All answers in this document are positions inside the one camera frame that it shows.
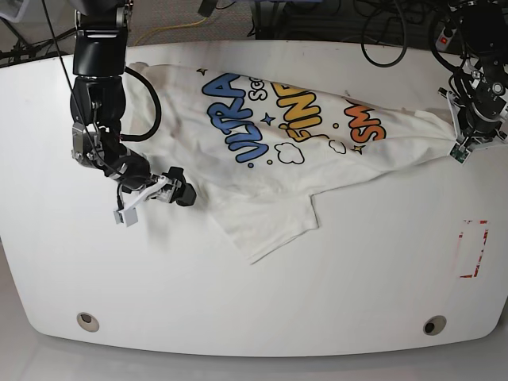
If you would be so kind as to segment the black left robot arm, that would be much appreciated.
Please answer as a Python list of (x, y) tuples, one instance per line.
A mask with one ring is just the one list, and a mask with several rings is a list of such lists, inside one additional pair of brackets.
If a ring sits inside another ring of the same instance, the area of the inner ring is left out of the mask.
[(451, 75), (447, 100), (464, 163), (473, 151), (507, 144), (507, 19), (497, 1), (438, 1), (429, 23), (434, 58)]

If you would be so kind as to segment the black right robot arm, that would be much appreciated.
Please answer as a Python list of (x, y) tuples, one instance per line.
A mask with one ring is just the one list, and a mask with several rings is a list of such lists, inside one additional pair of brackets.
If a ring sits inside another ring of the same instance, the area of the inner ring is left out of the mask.
[[(192, 206), (196, 192), (181, 167), (162, 175), (152, 173), (147, 159), (126, 147), (143, 142), (158, 131), (162, 121), (160, 99), (152, 84), (125, 64), (131, 1), (74, 1), (76, 43), (73, 59), (75, 82), (71, 88), (73, 158), (96, 168), (117, 182), (117, 204), (123, 194), (147, 191), (149, 199)], [(152, 127), (141, 135), (124, 134), (121, 119), (126, 108), (123, 74), (139, 80), (155, 107)]]

